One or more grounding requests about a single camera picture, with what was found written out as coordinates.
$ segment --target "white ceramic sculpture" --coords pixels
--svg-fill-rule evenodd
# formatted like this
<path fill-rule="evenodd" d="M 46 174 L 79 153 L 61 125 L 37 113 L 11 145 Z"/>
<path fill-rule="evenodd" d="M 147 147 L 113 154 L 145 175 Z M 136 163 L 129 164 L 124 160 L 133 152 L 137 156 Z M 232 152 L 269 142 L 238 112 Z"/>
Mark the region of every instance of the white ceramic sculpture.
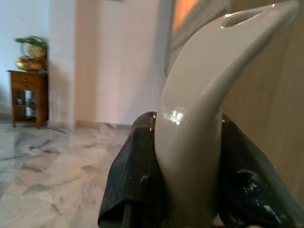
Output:
<path fill-rule="evenodd" d="M 216 213 L 221 103 L 246 64 L 295 17 L 296 0 L 225 15 L 179 53 L 156 118 L 155 150 L 170 197 L 165 227 L 210 227 Z"/>

